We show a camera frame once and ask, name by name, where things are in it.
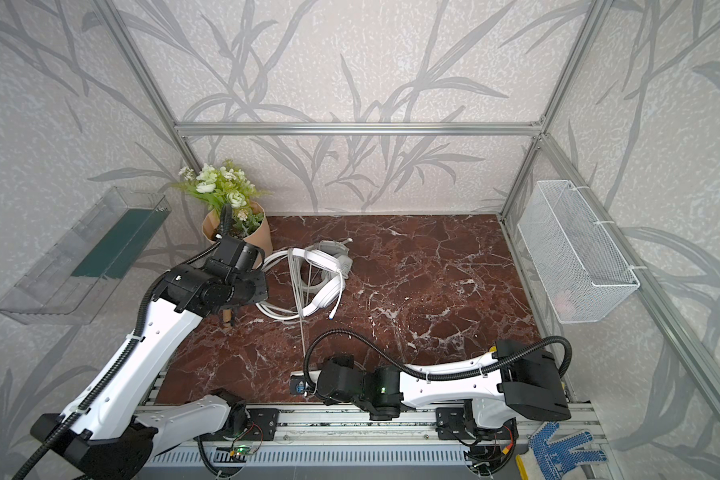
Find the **yellow tag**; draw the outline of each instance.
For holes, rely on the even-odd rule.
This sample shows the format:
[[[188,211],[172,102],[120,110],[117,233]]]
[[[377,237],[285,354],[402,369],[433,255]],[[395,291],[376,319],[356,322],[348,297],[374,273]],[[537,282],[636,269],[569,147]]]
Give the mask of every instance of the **yellow tag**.
[[[520,470],[520,478],[523,480],[528,480],[528,474],[525,471],[525,465],[523,465],[523,459],[518,455],[514,458],[516,463],[518,464],[518,470]]]

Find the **mesh basket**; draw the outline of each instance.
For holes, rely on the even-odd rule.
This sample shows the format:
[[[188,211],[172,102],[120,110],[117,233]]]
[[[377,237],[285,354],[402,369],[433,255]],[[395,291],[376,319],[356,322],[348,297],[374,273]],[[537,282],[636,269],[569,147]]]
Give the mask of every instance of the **mesh basket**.
[[[557,319],[596,322],[638,287],[630,265],[568,180],[542,180],[518,223]]]

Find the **green strip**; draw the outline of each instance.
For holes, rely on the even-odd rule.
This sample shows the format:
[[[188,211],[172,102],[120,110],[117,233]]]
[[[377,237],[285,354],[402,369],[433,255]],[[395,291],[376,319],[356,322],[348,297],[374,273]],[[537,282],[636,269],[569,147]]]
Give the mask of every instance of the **green strip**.
[[[72,276],[122,279],[165,221],[169,211],[134,208],[125,212],[86,255]]]

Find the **aluminum frame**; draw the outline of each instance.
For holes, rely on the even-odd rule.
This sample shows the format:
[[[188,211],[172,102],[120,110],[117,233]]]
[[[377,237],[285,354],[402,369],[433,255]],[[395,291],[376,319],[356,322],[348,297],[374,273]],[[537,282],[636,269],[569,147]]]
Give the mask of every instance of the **aluminum frame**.
[[[589,11],[586,13],[584,23],[581,25],[579,34],[576,36],[576,42],[574,47],[570,50],[568,60],[566,61],[563,71],[560,73],[560,78],[557,80],[552,96],[550,97],[547,107],[544,109],[544,113],[541,115],[540,123],[540,134],[546,134],[549,127],[552,125],[552,121],[557,117],[557,113],[560,111],[560,107],[563,105],[563,100],[570,90],[570,86],[576,79],[576,75],[581,69],[581,64],[584,62],[586,54],[589,52],[592,44],[597,37],[597,33],[603,26],[605,17],[608,10],[614,0],[594,0],[590,6]],[[520,186],[525,182],[525,178],[528,176],[528,172],[533,165],[538,152],[538,136],[533,138],[533,142],[530,145],[530,149],[523,159],[523,164],[518,171],[518,176],[515,178],[512,187],[509,190],[509,195],[501,207],[500,217],[507,215],[509,208],[518,196]]]
[[[539,144],[540,151],[544,152],[562,178],[570,180],[577,187],[588,187],[584,178],[571,164],[565,151],[551,135],[542,135]],[[590,188],[582,188],[579,192],[600,220],[613,221]],[[616,224],[603,223],[603,226],[629,264],[644,265],[640,255]],[[720,420],[720,366],[701,344],[699,337],[690,328],[653,274],[648,269],[634,270],[634,274],[640,281],[637,295],[644,307],[672,346],[682,366],[693,378],[702,397]]]
[[[360,122],[189,122],[177,123],[183,137],[207,135],[538,135],[538,122],[360,123]]]
[[[112,0],[90,0],[90,2],[94,6],[94,12],[101,21],[101,25],[110,34],[112,41],[128,64],[128,68],[130,68],[136,81],[144,90],[144,94],[152,104],[152,108],[155,109],[155,113],[163,124],[166,133],[173,140],[174,146],[181,153],[186,164],[195,172],[199,172],[200,162],[195,157],[192,149],[190,149],[186,139],[176,132],[176,121],[173,118],[168,102],[158,89],[157,82],[155,82],[149,68],[146,66],[146,62],[141,57],[141,53],[139,53],[134,39],[130,36],[123,18],[117,13],[117,7]]]
[[[399,446],[411,448],[460,448],[455,440],[439,440],[437,434],[437,418],[434,409],[437,407],[462,406],[462,402],[446,402],[433,404],[414,411],[402,412],[399,418],[390,422],[369,422],[368,414],[357,407],[348,404],[325,406],[321,403],[279,403],[249,405],[248,408],[278,408],[278,425],[275,438],[272,442],[264,442],[263,452],[282,452],[287,454],[292,447],[304,451],[320,452],[326,448],[348,449],[362,448],[362,446]],[[162,406],[142,406],[136,413],[153,412]],[[571,403],[571,420],[562,422],[558,436],[567,436],[586,429],[594,436],[590,448],[600,448],[605,451],[608,462],[594,464],[586,467],[597,478],[610,478],[623,480],[619,466],[615,461],[613,450],[600,425],[594,407],[589,403]],[[534,433],[541,422],[518,417],[518,443],[526,445],[528,435]],[[206,451],[215,451],[216,447],[229,447],[229,441],[204,442]],[[181,459],[172,462],[148,462],[145,468],[153,467],[201,467],[192,455],[197,450],[194,442],[184,442],[174,452],[184,452]],[[266,460],[260,466],[266,466]],[[228,466],[214,463],[216,466]]]

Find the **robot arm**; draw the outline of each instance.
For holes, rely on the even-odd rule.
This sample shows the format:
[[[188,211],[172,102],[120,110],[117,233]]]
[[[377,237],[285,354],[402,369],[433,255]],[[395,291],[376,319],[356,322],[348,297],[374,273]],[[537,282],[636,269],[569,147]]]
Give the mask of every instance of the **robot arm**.
[[[61,414],[40,417],[31,435],[47,442],[56,433],[50,448],[72,465],[96,480],[121,480],[132,478],[147,460],[185,440],[210,432],[241,431],[245,401],[225,391],[153,415],[134,417],[134,410],[160,369],[204,317],[266,300],[264,273],[253,269],[258,255],[263,257],[258,247],[223,236],[202,268],[181,264],[169,270],[152,292],[140,335],[128,334],[88,387]],[[136,347],[129,347],[134,340]],[[123,362],[122,353],[129,348]],[[87,408],[80,408],[107,376],[111,379],[98,396]],[[73,416],[74,423],[59,433],[59,426]]]
[[[471,360],[434,366],[401,365],[389,359],[364,336],[350,330],[336,329],[317,337],[317,342],[333,333],[352,335],[380,352],[392,365],[373,372],[358,370],[349,355],[329,357],[315,375],[292,376],[294,390],[309,389],[327,405],[352,403],[370,414],[374,421],[391,420],[400,412],[436,402],[468,400],[475,427],[496,429],[507,420],[521,416],[538,421],[560,421],[570,418],[560,378],[570,363],[570,344],[563,337],[547,337],[532,346],[512,340],[499,340],[490,352]],[[558,370],[551,354],[543,346],[562,343],[566,357]]]

